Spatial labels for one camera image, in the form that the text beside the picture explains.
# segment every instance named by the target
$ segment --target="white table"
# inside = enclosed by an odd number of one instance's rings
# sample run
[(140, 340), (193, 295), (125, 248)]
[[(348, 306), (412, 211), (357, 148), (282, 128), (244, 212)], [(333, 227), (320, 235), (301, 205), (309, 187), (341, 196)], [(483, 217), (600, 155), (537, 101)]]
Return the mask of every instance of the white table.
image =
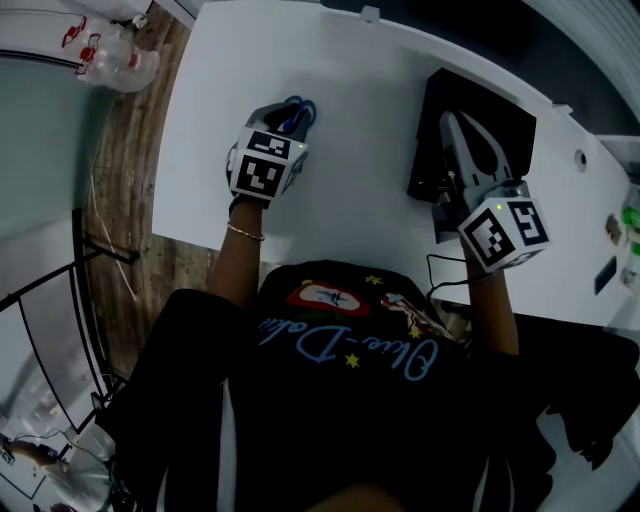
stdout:
[[(553, 245), (507, 272), (514, 310), (606, 325), (629, 292), (619, 275), (594, 295), (594, 278), (628, 248), (604, 225), (619, 214), (628, 179), (596, 138), (519, 78), (437, 37), (393, 23), (298, 2), (216, 2), (198, 17), (173, 89), (155, 190), (153, 232), (219, 249), (231, 195), (229, 147), (256, 108), (298, 94), (318, 106), (303, 174), (265, 215), (262, 259), (333, 259), (394, 270), (429, 289), (425, 256), (462, 256), (436, 245), (430, 205), (406, 195), (426, 79), (440, 67), (489, 87), (537, 117), (527, 181)], [(574, 165), (582, 149), (584, 174)], [(434, 281), (464, 279), (435, 262)], [(465, 286), (438, 290), (468, 303)]]

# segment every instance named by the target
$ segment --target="blue object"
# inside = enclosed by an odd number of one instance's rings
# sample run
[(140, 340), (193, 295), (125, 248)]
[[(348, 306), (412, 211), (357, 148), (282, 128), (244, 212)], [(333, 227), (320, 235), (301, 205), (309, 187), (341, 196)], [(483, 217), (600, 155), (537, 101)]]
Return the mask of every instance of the blue object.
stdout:
[(303, 100), (300, 96), (289, 96), (285, 103), (297, 103), (299, 105), (298, 111), (291, 116), (288, 120), (282, 123), (282, 128), (285, 132), (288, 132), (293, 126), (295, 126), (296, 122), (302, 115), (305, 110), (308, 110), (311, 114), (311, 121), (309, 122), (309, 126), (311, 127), (316, 120), (316, 116), (318, 114), (318, 110), (316, 109), (316, 104), (311, 100)]

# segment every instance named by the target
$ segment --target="cable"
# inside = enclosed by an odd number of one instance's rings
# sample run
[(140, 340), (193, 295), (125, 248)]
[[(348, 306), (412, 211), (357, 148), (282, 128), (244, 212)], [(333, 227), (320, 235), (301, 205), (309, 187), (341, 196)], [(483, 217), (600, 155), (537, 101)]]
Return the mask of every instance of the cable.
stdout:
[(62, 430), (60, 430), (59, 428), (54, 428), (52, 430), (50, 430), (49, 432), (47, 432), (45, 435), (43, 436), (35, 436), (32, 434), (18, 434), (16, 437), (13, 438), (13, 440), (11, 441), (12, 443), (15, 443), (16, 441), (19, 441), (20, 439), (25, 439), (25, 438), (30, 438), (30, 439), (43, 439), (43, 440), (47, 440), (47, 439), (51, 439), (52, 437), (57, 436), (58, 434), (62, 434), (64, 436), (64, 438), (67, 440), (67, 442), (73, 446), (74, 448), (77, 448), (78, 450), (81, 450), (83, 452), (88, 453), (89, 455), (91, 455), (94, 459), (96, 459), (100, 464), (102, 464), (107, 471), (109, 470), (109, 466), (107, 466), (107, 463), (103, 460), (101, 460), (97, 455), (95, 455), (94, 453), (91, 453), (89, 450), (87, 450), (86, 448), (83, 448), (82, 446), (78, 446), (77, 443), (74, 443), (71, 439), (69, 439), (69, 436), (66, 434), (66, 432), (63, 432)]
[(439, 256), (438, 254), (427, 254), (427, 267), (429, 268), (429, 282), (431, 283), (431, 289), (427, 292), (427, 295), (425, 296), (425, 298), (429, 302), (431, 302), (431, 296), (433, 295), (433, 293), (438, 288), (442, 288), (444, 286), (458, 286), (458, 285), (462, 285), (462, 284), (479, 283), (480, 281), (484, 281), (485, 279), (488, 279), (491, 276), (493, 276), (493, 273), (485, 274), (483, 276), (475, 277), (475, 278), (472, 278), (472, 279), (464, 279), (462, 281), (446, 281), (444, 283), (440, 283), (438, 286), (434, 286), (433, 285), (433, 279), (431, 278), (431, 262), (429, 261), (429, 258), (439, 258), (441, 260), (459, 261), (461, 263), (475, 263), (475, 264), (478, 264), (475, 261), (465, 260), (465, 259), (461, 259), (461, 258), (450, 258), (448, 256)]
[[(93, 211), (95, 212), (96, 217), (100, 221), (100, 224), (102, 224), (102, 229), (104, 230), (104, 234), (107, 237), (107, 241), (109, 242), (109, 247), (111, 247), (111, 252), (115, 253), (116, 250), (113, 248), (113, 243), (111, 242), (111, 237), (109, 236), (109, 230), (107, 229), (107, 225), (104, 223), (104, 221), (102, 220), (102, 217), (100, 217), (100, 214), (98, 213), (98, 203), (96, 203), (96, 187), (93, 183), (93, 172), (91, 173), (91, 195), (93, 196)], [(138, 302), (138, 297), (136, 297), (136, 294), (133, 293), (133, 290), (131, 289), (131, 285), (127, 280), (127, 276), (124, 275), (124, 270), (122, 270), (122, 265), (120, 264), (120, 261), (116, 260), (116, 264), (118, 265), (118, 269), (120, 270), (120, 275), (122, 276), (122, 279), (124, 279), (124, 283), (127, 285), (127, 289), (129, 290), (129, 293), (133, 298), (133, 302)]]

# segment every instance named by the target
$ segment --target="apriltag cube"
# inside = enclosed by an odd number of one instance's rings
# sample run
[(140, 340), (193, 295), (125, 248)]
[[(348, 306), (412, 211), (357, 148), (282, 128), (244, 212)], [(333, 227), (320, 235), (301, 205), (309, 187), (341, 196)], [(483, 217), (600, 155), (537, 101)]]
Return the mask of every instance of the apriltag cube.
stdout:
[(487, 273), (522, 265), (551, 245), (538, 201), (486, 199), (458, 228)]
[(282, 195), (302, 171), (307, 145), (244, 127), (236, 146), (229, 188), (266, 199)]

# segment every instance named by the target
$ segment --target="wooden floor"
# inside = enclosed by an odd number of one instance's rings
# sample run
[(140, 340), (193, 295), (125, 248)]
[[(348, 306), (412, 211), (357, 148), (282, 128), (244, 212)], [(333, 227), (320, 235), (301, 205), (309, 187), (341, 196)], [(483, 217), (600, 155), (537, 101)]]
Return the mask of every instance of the wooden floor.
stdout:
[[(141, 254), (122, 265), (136, 300), (115, 260), (100, 257), (87, 264), (91, 298), (105, 356), (124, 377), (133, 370), (144, 342), (172, 291), (206, 290), (217, 251), (151, 234), (156, 167), (169, 98), (190, 31), (153, 3), (149, 25), (135, 37), (143, 50), (160, 52), (157, 78), (145, 90), (120, 95), (108, 120), (84, 213), (85, 234), (108, 247), (98, 215), (117, 251)], [(272, 266), (263, 264), (261, 277)], [(457, 338), (468, 335), (468, 322), (449, 316)]]

